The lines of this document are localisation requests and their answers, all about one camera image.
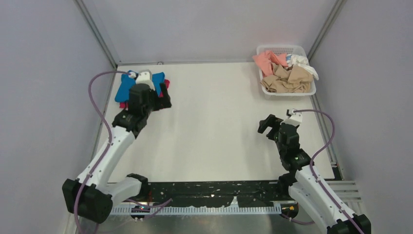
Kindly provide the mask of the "blue t shirt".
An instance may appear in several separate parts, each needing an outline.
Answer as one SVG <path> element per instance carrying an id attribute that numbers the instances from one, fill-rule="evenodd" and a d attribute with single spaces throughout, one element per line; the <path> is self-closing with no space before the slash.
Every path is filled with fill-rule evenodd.
<path id="1" fill-rule="evenodd" d="M 115 95 L 115 102 L 136 103 L 139 99 L 143 102 L 152 102 L 153 99 L 163 97 L 163 91 L 169 88 L 170 81 L 165 74 L 153 74 L 149 70 L 135 72 L 129 70 L 121 75 L 121 84 Z"/>

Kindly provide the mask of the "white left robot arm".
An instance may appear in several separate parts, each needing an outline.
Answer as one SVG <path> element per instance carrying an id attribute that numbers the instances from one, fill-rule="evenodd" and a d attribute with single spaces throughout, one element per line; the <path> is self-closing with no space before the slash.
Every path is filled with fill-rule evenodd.
<path id="1" fill-rule="evenodd" d="M 142 175 L 131 173 L 112 185 L 108 181 L 121 157 L 147 125 L 150 114 L 172 106 L 166 84 L 161 83 L 160 89 L 160 96 L 147 84 L 136 84 L 130 89 L 127 108 L 114 117 L 110 135 L 95 158 L 75 180 L 63 183 L 68 212 L 101 224 L 113 207 L 128 198 L 143 202 L 149 197 L 149 182 Z"/>

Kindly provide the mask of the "red folded t shirt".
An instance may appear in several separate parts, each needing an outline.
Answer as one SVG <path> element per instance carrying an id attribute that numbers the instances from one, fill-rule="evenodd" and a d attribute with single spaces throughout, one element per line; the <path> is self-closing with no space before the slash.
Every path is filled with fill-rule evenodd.
<path id="1" fill-rule="evenodd" d="M 166 88 L 169 88 L 170 85 L 170 81 L 168 79 L 163 79 L 163 80 L 156 80 L 155 81 L 155 89 L 158 93 L 159 97 L 163 97 L 163 93 L 160 87 L 160 84 L 164 83 Z M 129 100 L 129 90 L 131 89 L 131 87 L 133 86 L 132 81 L 121 81 L 121 84 L 119 86 L 119 89 L 115 95 L 115 102 L 119 103 L 119 107 L 120 108 L 126 108 L 128 105 L 128 100 Z"/>

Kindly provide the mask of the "white plastic laundry basket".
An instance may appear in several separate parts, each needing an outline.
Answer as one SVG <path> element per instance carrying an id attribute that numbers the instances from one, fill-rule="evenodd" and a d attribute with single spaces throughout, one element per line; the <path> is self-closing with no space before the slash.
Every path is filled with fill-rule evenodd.
<path id="1" fill-rule="evenodd" d="M 276 55 L 280 54 L 295 54 L 295 55 L 300 55 L 306 57 L 306 52 L 305 50 L 298 45 L 290 45 L 290 44 L 266 44 L 266 45 L 259 45 L 256 48 L 256 54 L 260 54 L 261 52 L 265 51 L 272 51 Z M 263 86 L 261 86 L 263 96 L 266 99 L 280 99 L 280 98 L 304 98 L 304 97 L 309 97 L 313 96 L 316 94 L 317 88 L 316 84 L 313 81 L 310 86 L 310 92 L 309 93 L 272 93 L 267 91 Z"/>

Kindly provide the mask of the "white t shirt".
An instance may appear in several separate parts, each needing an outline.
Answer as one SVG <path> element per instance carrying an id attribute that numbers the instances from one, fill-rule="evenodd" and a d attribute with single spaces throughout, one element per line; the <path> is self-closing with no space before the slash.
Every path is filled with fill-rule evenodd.
<path id="1" fill-rule="evenodd" d="M 315 80 L 319 80 L 319 75 L 315 68 L 309 64 L 309 60 L 306 56 L 296 55 L 296 54 L 287 54 L 286 62 L 288 67 L 299 66 L 305 69 L 307 72 L 313 75 Z"/>

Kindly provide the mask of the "salmon pink t shirt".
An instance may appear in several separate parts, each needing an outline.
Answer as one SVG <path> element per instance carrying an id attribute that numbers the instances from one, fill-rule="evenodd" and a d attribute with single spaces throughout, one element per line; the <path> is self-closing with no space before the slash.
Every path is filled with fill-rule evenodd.
<path id="1" fill-rule="evenodd" d="M 288 67 L 286 56 L 286 53 L 276 55 L 274 52 L 266 50 L 258 55 L 254 55 L 252 58 L 255 64 L 261 69 L 263 77 L 267 77 L 274 75 L 273 64 L 275 64 L 276 67 L 278 65 L 281 65 L 284 68 Z"/>

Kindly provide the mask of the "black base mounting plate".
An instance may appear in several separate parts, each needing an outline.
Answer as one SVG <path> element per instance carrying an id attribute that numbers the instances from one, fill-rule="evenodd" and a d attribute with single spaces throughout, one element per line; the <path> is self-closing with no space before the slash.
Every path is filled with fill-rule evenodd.
<path id="1" fill-rule="evenodd" d="M 228 207 L 236 199 L 240 207 L 270 207 L 273 202 L 291 201 L 276 180 L 149 182 L 138 195 L 137 202 L 161 204 L 169 199 L 172 207 Z"/>

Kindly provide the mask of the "aluminium frame rail right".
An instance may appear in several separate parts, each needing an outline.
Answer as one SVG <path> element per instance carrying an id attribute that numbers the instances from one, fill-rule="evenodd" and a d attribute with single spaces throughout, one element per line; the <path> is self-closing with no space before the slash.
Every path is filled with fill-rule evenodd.
<path id="1" fill-rule="evenodd" d="M 323 26 L 321 27 L 311 49 L 307 54 L 307 58 L 309 61 L 312 60 L 314 55 L 316 54 L 318 48 L 320 47 L 321 43 L 323 42 L 324 38 L 327 36 L 328 32 L 332 28 L 333 24 L 335 23 L 337 17 L 339 16 L 340 12 L 342 11 L 344 5 L 346 4 L 347 0 L 336 0 L 331 11 L 329 12 Z"/>

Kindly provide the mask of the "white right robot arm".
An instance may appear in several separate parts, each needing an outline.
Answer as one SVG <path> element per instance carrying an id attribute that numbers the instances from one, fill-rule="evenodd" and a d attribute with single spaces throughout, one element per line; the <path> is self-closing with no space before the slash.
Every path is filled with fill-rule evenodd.
<path id="1" fill-rule="evenodd" d="M 258 133 L 275 142 L 282 166 L 287 170 L 278 179 L 278 194 L 294 199 L 309 214 L 323 234 L 370 234 L 371 222 L 356 214 L 339 198 L 317 170 L 314 160 L 300 146 L 298 127 L 302 115 L 292 112 L 286 119 L 269 115 L 259 122 Z"/>

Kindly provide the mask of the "beige t shirt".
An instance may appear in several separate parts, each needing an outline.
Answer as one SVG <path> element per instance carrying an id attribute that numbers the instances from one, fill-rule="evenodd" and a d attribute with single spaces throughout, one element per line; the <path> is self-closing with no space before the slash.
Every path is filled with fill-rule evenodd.
<path id="1" fill-rule="evenodd" d="M 273 74 L 260 83 L 270 93 L 310 93 L 314 76 L 304 68 L 293 65 L 289 70 L 278 65 Z"/>

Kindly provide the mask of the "aluminium frame post left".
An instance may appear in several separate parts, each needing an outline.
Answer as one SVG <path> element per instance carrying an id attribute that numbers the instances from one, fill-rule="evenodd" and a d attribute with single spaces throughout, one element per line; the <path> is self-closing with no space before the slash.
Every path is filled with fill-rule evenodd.
<path id="1" fill-rule="evenodd" d="M 100 33 L 95 20 L 93 19 L 89 9 L 87 8 L 87 6 L 85 4 L 85 1 L 83 1 L 83 0 L 74 0 L 74 2 L 79 7 L 79 10 L 80 10 L 82 16 L 86 20 L 86 23 L 87 23 L 88 27 L 91 29 L 95 39 L 97 40 L 100 48 L 102 49 L 103 53 L 105 54 L 106 58 L 108 59 L 110 65 L 112 66 L 112 68 L 117 68 L 117 64 L 115 62 L 115 59 L 111 55 L 111 52 L 110 52 L 106 42 L 104 41 L 104 38 L 103 38 L 102 34 Z"/>

